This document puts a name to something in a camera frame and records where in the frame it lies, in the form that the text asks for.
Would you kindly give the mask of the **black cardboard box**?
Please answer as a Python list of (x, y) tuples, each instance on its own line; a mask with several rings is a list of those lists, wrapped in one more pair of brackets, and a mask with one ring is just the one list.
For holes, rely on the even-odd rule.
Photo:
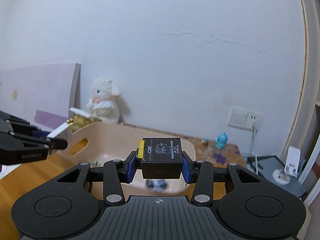
[(143, 138), (137, 158), (145, 179), (180, 178), (183, 157), (180, 138)]

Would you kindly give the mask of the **blue cartoon card box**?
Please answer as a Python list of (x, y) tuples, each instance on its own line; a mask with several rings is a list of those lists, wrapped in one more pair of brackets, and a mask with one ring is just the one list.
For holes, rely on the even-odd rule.
[(145, 187), (151, 191), (163, 192), (168, 188), (168, 182), (165, 179), (147, 179)]

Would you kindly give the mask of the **white paper card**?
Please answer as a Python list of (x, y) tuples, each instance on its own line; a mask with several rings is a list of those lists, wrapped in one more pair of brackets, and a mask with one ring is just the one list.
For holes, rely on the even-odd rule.
[(83, 116), (84, 118), (90, 118), (91, 117), (91, 114), (82, 110), (82, 109), (79, 109), (79, 108), (75, 108), (75, 107), (71, 107), (69, 109), (70, 112), (72, 112), (73, 114), (75, 115), (80, 115), (80, 116)]

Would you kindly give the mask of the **small blue yellow toy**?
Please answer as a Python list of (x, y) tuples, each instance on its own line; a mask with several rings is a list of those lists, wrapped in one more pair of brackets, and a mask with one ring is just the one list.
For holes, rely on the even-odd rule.
[(201, 142), (202, 142), (204, 145), (209, 145), (209, 139), (207, 139), (207, 138), (202, 139)]

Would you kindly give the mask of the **white wall power socket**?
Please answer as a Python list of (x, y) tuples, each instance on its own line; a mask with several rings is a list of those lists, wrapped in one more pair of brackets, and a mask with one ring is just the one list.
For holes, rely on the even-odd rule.
[(262, 120), (263, 120), (262, 114), (249, 111), (244, 129), (248, 131), (259, 131)]

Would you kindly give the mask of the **white phone stand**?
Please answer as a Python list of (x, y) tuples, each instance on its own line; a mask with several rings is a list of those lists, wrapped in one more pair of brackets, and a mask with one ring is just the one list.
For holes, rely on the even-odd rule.
[(287, 153), (284, 168), (274, 170), (272, 176), (277, 184), (287, 185), (293, 178), (296, 178), (299, 170), (300, 149), (290, 146)]

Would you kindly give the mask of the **beige plastic storage bin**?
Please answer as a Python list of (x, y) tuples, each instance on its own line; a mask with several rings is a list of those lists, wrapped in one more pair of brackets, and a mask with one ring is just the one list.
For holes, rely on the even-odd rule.
[[(131, 151), (138, 148), (139, 141), (143, 138), (175, 136), (149, 129), (95, 122), (74, 132), (68, 147), (58, 151), (57, 155), (63, 159), (65, 170), (80, 162), (88, 162), (93, 167), (103, 166), (109, 160), (125, 160)], [(184, 182), (183, 177), (167, 180), (168, 186), (162, 192), (148, 189), (145, 184), (146, 180), (138, 170), (132, 183), (121, 185), (125, 198), (129, 196), (187, 196), (190, 198), (194, 189), (193, 186)]]

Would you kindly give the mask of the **blue cartoon figurine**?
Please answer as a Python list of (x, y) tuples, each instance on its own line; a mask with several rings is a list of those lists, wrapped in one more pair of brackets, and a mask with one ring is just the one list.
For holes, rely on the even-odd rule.
[(215, 141), (215, 147), (221, 150), (225, 148), (227, 141), (228, 141), (228, 135), (225, 132), (223, 132), (220, 135), (218, 135)]

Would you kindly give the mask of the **white wall light switch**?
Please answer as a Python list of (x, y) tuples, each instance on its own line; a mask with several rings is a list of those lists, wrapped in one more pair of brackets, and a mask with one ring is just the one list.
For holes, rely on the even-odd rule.
[(248, 114), (248, 110), (232, 107), (228, 118), (227, 126), (244, 129), (248, 118)]

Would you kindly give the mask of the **dark grey flat box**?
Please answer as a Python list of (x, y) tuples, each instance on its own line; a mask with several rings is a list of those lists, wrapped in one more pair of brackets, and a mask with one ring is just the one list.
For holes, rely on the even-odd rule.
[(275, 155), (248, 157), (247, 162), (251, 165), (253, 172), (259, 176), (294, 194), (298, 198), (306, 196), (306, 188), (293, 176), (284, 172), (284, 164)]

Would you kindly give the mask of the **white wooden shelf frame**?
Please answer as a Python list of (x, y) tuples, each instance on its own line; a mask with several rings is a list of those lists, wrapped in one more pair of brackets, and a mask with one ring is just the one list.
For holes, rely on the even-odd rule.
[(289, 146), (301, 150), (306, 160), (298, 181), (307, 192), (311, 204), (319, 193), (319, 179), (312, 168), (319, 155), (319, 0), (300, 0), (304, 24), (304, 60), (302, 88), (296, 116), (281, 155), (287, 157)]

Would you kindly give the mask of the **gold wrapped gift item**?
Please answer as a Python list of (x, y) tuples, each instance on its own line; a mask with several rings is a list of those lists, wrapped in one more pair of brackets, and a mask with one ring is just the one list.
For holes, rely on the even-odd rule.
[(86, 118), (81, 115), (74, 115), (71, 118), (67, 119), (67, 124), (70, 127), (71, 131), (74, 133), (78, 131), (79, 129), (92, 124), (94, 122), (99, 122), (99, 119), (96, 118)]

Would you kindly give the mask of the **pink headboard panel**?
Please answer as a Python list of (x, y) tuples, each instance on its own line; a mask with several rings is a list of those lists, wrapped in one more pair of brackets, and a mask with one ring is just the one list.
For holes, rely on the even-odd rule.
[(41, 64), (1, 71), (1, 111), (52, 131), (69, 117), (78, 63)]

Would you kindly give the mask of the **white plush lamb toy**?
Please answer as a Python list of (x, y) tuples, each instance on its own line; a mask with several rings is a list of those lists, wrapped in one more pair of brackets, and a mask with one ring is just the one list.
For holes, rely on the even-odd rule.
[(93, 81), (91, 97), (87, 109), (91, 117), (103, 122), (117, 124), (120, 112), (116, 100), (121, 92), (113, 82), (105, 77), (99, 77)]

